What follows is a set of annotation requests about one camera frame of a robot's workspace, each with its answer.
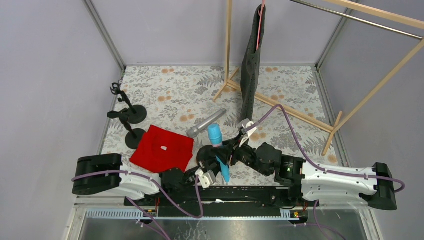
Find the blue microphone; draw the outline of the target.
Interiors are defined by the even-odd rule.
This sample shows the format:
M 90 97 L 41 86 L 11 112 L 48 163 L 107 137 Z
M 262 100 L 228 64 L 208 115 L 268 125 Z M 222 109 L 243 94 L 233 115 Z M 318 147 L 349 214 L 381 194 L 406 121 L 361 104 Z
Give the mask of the blue microphone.
M 222 132 L 219 124 L 212 123 L 207 127 L 208 138 L 211 145 L 215 148 L 217 153 L 216 159 L 220 163 L 221 175 L 226 184 L 230 182 L 230 168 L 227 156 L 224 154 L 224 145 Z

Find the silver microphone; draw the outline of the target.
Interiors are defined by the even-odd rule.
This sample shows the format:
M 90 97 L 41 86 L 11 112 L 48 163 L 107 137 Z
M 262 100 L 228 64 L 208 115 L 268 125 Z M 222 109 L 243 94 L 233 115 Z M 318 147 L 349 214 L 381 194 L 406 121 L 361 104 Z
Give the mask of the silver microphone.
M 191 127 L 187 132 L 186 135 L 189 138 L 195 138 L 197 137 L 201 132 L 203 132 L 208 126 L 216 122 L 219 118 L 221 118 L 227 110 L 225 108 L 222 108 L 215 112 L 214 114 L 207 117 L 205 120 L 200 122 L 199 124 Z

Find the black mic stand moved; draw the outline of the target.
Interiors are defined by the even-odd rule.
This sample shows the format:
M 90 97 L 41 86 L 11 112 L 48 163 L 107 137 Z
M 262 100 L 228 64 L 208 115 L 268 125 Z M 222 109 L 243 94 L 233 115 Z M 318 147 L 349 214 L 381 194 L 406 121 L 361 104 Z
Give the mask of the black mic stand moved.
M 202 164 L 211 164 L 212 162 L 216 162 L 216 154 L 212 151 L 214 147 L 212 145 L 205 145 L 199 149 L 197 152 L 195 161 L 199 165 Z

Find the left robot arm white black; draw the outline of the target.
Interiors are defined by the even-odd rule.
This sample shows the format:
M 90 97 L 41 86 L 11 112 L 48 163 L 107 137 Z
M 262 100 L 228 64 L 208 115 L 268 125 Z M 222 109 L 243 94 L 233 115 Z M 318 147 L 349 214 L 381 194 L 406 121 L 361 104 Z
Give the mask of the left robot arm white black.
M 186 172 L 172 168 L 161 173 L 148 173 L 126 165 L 118 153 L 81 157 L 77 161 L 72 179 L 72 193 L 91 196 L 110 193 L 133 200 L 144 199 L 165 191 L 171 195 L 196 185 L 206 189 L 217 181 L 221 171 L 218 161 L 209 157 Z

